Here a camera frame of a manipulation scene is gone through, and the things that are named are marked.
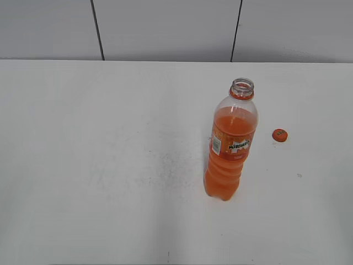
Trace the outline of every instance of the orange soda bottle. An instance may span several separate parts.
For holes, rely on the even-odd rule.
[[[238,78],[233,81],[229,96],[216,108],[204,177],[209,196],[230,200],[239,187],[243,164],[258,124],[253,97],[254,83]]]

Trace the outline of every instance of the mirinda bottle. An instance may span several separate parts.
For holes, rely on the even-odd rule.
[[[230,200],[239,187],[243,164],[258,124],[253,97],[254,83],[238,78],[233,81],[229,96],[216,108],[204,179],[209,196]]]

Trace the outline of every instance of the orange soda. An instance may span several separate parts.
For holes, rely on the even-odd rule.
[[[230,200],[239,187],[243,164],[258,124],[253,97],[254,83],[238,78],[233,81],[229,96],[216,108],[204,178],[209,196]]]

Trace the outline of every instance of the white wall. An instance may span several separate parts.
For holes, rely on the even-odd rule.
[[[353,62],[352,0],[244,0],[233,61]]]
[[[107,60],[231,60],[240,0],[94,0]],[[353,62],[353,0],[243,0],[237,62]],[[0,0],[0,59],[101,60],[90,0]]]
[[[0,58],[100,60],[89,0],[0,0]]]
[[[106,60],[229,62],[240,0],[95,0]]]

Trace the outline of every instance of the bottle label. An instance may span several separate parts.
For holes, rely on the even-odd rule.
[[[211,149],[219,157],[234,161],[247,157],[254,137],[254,131],[246,135],[230,135],[213,124]]]

